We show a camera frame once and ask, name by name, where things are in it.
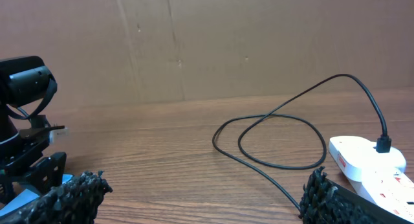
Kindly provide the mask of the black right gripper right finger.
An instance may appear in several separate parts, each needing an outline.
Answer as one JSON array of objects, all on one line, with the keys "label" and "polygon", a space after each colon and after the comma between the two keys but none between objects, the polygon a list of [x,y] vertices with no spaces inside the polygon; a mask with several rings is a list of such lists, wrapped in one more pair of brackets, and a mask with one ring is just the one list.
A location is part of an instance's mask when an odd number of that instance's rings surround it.
[{"label": "black right gripper right finger", "polygon": [[321,166],[303,185],[299,218],[303,224],[410,224],[327,178]]}]

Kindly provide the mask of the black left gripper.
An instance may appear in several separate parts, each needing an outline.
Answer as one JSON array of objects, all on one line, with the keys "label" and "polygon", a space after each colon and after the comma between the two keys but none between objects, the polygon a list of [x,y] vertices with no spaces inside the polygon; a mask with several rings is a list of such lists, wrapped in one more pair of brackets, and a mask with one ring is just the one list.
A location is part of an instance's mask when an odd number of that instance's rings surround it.
[{"label": "black left gripper", "polygon": [[54,130],[44,115],[30,121],[31,128],[18,130],[8,116],[1,117],[1,202],[16,198],[14,183],[34,188],[41,195],[62,184],[67,154],[43,156]]}]

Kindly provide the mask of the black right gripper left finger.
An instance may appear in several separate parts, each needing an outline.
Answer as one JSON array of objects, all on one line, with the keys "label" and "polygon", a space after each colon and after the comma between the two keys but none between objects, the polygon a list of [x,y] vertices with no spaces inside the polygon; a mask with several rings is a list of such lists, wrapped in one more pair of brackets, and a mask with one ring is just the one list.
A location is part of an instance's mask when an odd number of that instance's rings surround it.
[{"label": "black right gripper left finger", "polygon": [[98,207],[113,189],[100,170],[89,171],[53,186],[49,192],[17,209],[1,224],[94,224]]}]

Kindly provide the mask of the Samsung Galaxy smartphone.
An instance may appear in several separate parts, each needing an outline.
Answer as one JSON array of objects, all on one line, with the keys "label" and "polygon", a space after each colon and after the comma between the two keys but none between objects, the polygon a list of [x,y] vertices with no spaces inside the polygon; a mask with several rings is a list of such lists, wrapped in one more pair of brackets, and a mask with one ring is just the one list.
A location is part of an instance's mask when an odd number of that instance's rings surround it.
[{"label": "Samsung Galaxy smartphone", "polygon": [[46,195],[52,190],[52,186],[49,186],[43,191],[40,191],[34,185],[24,185],[23,187],[25,189],[20,194],[18,194],[15,198],[12,198],[11,201],[7,201],[6,205],[1,208],[1,218],[5,218],[17,209],[23,208],[25,205],[39,199],[41,196]]}]

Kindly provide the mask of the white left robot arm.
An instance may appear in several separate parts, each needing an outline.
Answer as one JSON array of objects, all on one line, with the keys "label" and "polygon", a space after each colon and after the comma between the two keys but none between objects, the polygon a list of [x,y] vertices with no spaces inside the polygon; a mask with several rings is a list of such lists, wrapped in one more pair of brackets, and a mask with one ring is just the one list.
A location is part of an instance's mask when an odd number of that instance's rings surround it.
[{"label": "white left robot arm", "polygon": [[55,77],[39,56],[1,60],[1,203],[16,198],[14,183],[43,195],[62,184],[67,155],[45,157],[51,133],[42,111],[58,89]]}]

